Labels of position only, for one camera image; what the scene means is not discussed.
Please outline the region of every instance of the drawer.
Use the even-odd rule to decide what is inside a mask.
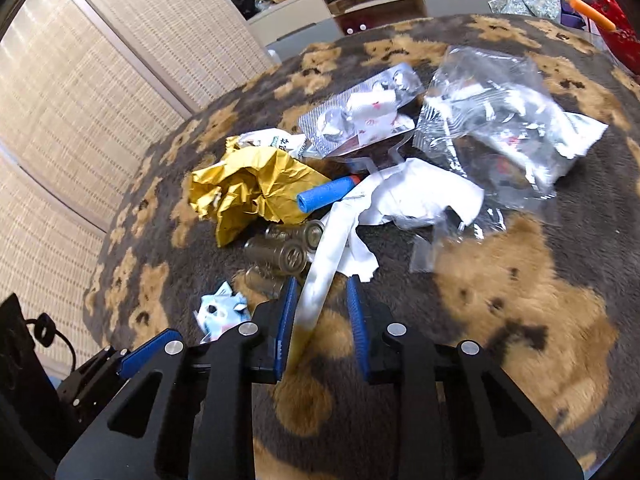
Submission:
[[[424,0],[427,16],[451,16],[452,14],[491,14],[490,0]]]
[[[343,37],[343,33],[337,23],[330,18],[320,23],[309,25],[308,27],[289,34],[274,43],[267,45],[267,49],[275,50],[281,61],[289,59],[289,57],[297,56],[305,47],[311,43],[320,41],[338,40]]]
[[[296,0],[273,9],[263,18],[249,24],[252,34],[262,45],[268,45],[297,30],[331,18],[324,0]]]

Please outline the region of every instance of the silver screw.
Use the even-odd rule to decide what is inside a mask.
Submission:
[[[478,343],[475,341],[465,341],[460,345],[460,349],[467,355],[476,355],[480,351]]]
[[[242,323],[238,327],[238,332],[242,335],[253,335],[258,332],[258,326],[255,323]]]
[[[182,344],[182,341],[178,341],[177,339],[169,341],[166,345],[164,345],[164,351],[169,355],[179,354],[180,352],[182,352],[183,348],[184,345]]]
[[[406,334],[406,327],[402,323],[392,323],[386,327],[386,331],[391,335],[401,336]]]

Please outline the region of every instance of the black cable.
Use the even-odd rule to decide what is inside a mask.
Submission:
[[[76,349],[71,344],[71,341],[56,328],[55,322],[47,314],[42,313],[38,316],[38,319],[27,319],[24,323],[27,326],[34,325],[33,336],[44,348],[51,346],[55,336],[62,339],[71,351],[71,371],[76,371]]]

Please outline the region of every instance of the gray drawer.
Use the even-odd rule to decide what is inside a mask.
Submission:
[[[452,14],[490,14],[490,0],[424,0],[427,16],[450,16]]]
[[[287,34],[283,38],[267,45],[267,49],[275,50],[280,60],[284,61],[289,57],[296,56],[304,50],[304,48],[319,41],[338,40],[343,37],[343,33],[335,23],[334,19],[324,20],[320,23],[314,23],[305,28]]]

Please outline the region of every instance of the patterned cloth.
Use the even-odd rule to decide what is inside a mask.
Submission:
[[[640,86],[546,20],[451,16],[368,30],[312,45],[213,102],[148,150],[124,198],[85,298],[96,340],[132,348],[173,326],[194,344],[202,334],[191,312],[225,280],[259,303],[236,273],[247,267],[242,244],[264,224],[217,248],[212,225],[188,205],[188,172],[216,160],[225,136],[295,131],[316,104],[401,61],[428,82],[449,44],[530,56],[565,110],[610,127],[558,181],[558,225],[511,216],[504,234],[447,246],[434,275],[408,274],[409,233],[359,227],[380,262],[367,291],[436,342],[480,342],[583,467],[606,457],[640,390]],[[343,293],[337,276],[296,373],[254,388],[258,478],[389,478],[396,399],[391,387],[361,380]]]

